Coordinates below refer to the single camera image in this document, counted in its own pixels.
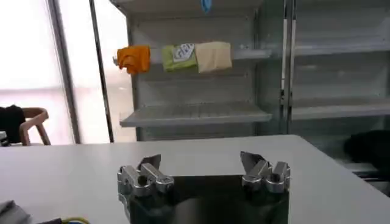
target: yellow cable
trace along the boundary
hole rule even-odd
[[[64,223],[64,224],[67,224],[69,222],[82,222],[84,224],[91,224],[90,222],[88,222],[87,219],[85,219],[83,217],[70,217],[70,218],[62,220],[62,223]]]

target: chair backrest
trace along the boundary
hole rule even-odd
[[[29,129],[36,126],[44,145],[51,145],[48,134],[43,127],[43,122],[49,118],[48,111],[44,108],[23,108],[24,116],[28,119],[19,127],[20,141],[23,146],[30,146]]]

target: gray cloth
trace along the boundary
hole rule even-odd
[[[6,201],[0,204],[0,224],[27,223],[30,223],[30,215],[16,205],[14,201]]]

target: shelf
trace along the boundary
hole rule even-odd
[[[342,46],[296,46],[296,56],[390,51],[390,43],[345,44]]]
[[[238,49],[232,50],[232,60],[258,60],[266,59],[271,56],[271,50],[255,50],[255,49]],[[118,60],[116,55],[113,56],[114,64],[118,65]],[[161,57],[161,49],[153,48],[151,49],[151,64],[159,65],[162,64],[163,60]]]
[[[247,102],[143,107],[120,122],[122,127],[156,127],[267,122],[272,115]]]
[[[390,114],[386,99],[310,99],[293,102],[292,119],[381,116]]]
[[[211,11],[205,14],[200,0],[110,0],[125,15],[155,15],[179,13],[184,16],[207,16],[213,12],[221,11],[254,11],[262,3],[262,0],[213,0]]]
[[[378,172],[378,170],[370,163],[352,163],[350,161],[343,161],[338,159],[336,159],[336,162],[353,173]]]

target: orange cloth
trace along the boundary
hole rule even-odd
[[[127,68],[127,73],[137,75],[148,72],[151,52],[149,46],[134,46],[119,49],[117,52],[119,68]]]

